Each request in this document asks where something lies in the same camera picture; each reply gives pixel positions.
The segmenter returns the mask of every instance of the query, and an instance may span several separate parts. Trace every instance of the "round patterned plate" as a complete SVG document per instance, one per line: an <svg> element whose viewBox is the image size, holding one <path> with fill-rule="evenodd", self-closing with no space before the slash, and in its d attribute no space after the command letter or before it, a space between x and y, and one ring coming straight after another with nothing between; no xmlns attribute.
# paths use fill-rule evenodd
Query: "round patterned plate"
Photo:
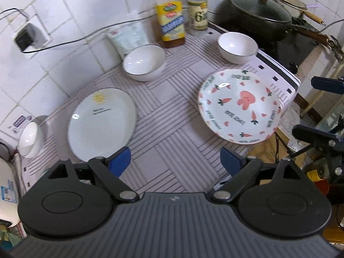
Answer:
<svg viewBox="0 0 344 258"><path fill-rule="evenodd" d="M277 95L268 86L249 71L216 72L198 93L201 116L215 134L227 141L262 142L276 131L282 112Z"/></svg>

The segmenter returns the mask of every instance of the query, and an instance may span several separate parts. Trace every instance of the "wall socket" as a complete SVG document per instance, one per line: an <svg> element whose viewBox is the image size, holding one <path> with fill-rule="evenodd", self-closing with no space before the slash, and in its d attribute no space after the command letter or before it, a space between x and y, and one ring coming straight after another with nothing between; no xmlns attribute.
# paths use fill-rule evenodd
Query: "wall socket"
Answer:
<svg viewBox="0 0 344 258"><path fill-rule="evenodd" d="M48 33L48 31L45 29L42 21L40 20L39 16L38 15L34 15L33 17L31 17L29 19L29 21L25 22L17 31L17 33L22 29L24 28L28 23L30 23L32 25L32 27L34 28L35 30L35 40L34 40L34 43L29 46L27 49L25 49L24 51L27 52L27 51L35 51L37 49L41 49L41 48L44 48L44 47L47 47L47 45L49 43L52 42L52 37L51 35ZM31 59L33 58L38 52L35 52L35 53L23 53L24 56L27 58L27 59Z"/></svg>

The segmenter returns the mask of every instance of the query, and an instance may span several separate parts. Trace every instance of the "silver screw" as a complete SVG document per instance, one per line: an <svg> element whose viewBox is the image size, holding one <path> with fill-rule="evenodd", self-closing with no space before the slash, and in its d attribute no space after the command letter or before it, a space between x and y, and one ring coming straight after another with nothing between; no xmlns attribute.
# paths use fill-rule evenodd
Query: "silver screw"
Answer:
<svg viewBox="0 0 344 258"><path fill-rule="evenodd" d="M338 167L338 168L336 168L336 169L334 170L334 173L335 173L336 175L341 175L342 172L343 172L343 170L342 170L341 167Z"/></svg>
<svg viewBox="0 0 344 258"><path fill-rule="evenodd" d="M134 191L122 191L121 193L119 193L119 196L123 199L123 200L134 200L136 198L136 193Z"/></svg>
<svg viewBox="0 0 344 258"><path fill-rule="evenodd" d="M228 200L230 198L230 193L227 191L216 191L214 197L219 200Z"/></svg>
<svg viewBox="0 0 344 258"><path fill-rule="evenodd" d="M334 147L336 145L336 142L334 140L329 140L329 146Z"/></svg>

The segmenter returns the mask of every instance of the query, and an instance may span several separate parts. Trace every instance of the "oval white plate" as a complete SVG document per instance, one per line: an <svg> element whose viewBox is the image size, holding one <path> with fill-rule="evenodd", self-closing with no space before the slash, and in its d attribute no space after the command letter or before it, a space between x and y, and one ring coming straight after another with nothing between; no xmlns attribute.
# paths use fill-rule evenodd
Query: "oval white plate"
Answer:
<svg viewBox="0 0 344 258"><path fill-rule="evenodd" d="M268 139L277 129L281 107L268 83L238 69L216 72L202 84L198 106L208 127L221 138L238 144Z"/></svg>
<svg viewBox="0 0 344 258"><path fill-rule="evenodd" d="M126 146L135 129L137 111L131 96L105 88L87 96L75 109L68 126L68 143L76 157L110 157Z"/></svg>

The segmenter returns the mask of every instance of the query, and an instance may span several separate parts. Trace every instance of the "bottle of cooking wine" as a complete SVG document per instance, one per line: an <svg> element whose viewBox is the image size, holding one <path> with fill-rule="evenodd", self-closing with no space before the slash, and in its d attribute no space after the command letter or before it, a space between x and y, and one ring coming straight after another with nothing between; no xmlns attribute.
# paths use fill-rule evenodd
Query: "bottle of cooking wine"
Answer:
<svg viewBox="0 0 344 258"><path fill-rule="evenodd" d="M185 43L185 26L181 0L156 0L156 10L165 48Z"/></svg>
<svg viewBox="0 0 344 258"><path fill-rule="evenodd" d="M189 6L190 33L201 37L208 29L208 0L187 0Z"/></svg>

